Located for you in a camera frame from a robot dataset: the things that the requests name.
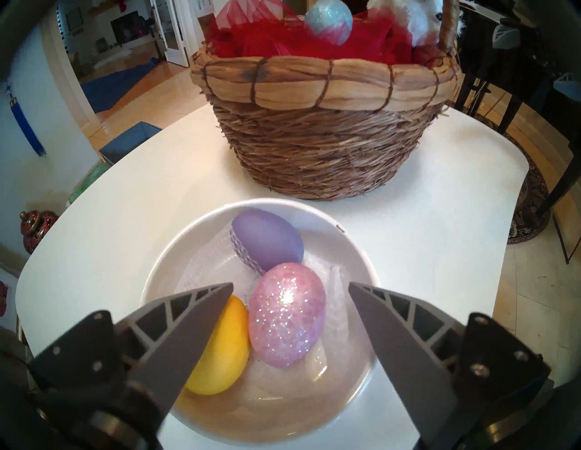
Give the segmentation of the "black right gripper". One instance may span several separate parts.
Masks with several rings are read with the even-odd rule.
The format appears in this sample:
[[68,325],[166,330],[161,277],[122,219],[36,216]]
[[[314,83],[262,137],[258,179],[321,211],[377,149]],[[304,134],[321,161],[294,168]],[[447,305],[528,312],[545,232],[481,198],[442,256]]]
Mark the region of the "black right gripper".
[[520,47],[520,75],[543,73],[562,75],[553,88],[572,101],[581,101],[581,85],[573,75],[580,75],[580,49],[551,43],[539,28],[515,28],[499,24],[493,31],[493,48]]

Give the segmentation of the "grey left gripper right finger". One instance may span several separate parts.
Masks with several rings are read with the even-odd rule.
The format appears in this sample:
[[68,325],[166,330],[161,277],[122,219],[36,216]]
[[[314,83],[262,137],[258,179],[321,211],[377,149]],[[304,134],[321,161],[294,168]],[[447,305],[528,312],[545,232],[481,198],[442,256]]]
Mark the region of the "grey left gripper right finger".
[[498,443],[490,428],[526,407],[550,367],[491,316],[466,324],[432,304],[350,282],[377,360],[419,433],[419,443]]

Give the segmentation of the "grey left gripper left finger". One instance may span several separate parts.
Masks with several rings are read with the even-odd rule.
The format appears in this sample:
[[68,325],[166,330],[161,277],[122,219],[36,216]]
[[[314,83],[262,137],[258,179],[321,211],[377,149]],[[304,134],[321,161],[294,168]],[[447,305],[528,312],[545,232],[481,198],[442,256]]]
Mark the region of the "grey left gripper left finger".
[[158,298],[117,323],[98,310],[49,344],[29,371],[53,409],[161,424],[233,293],[219,283]]

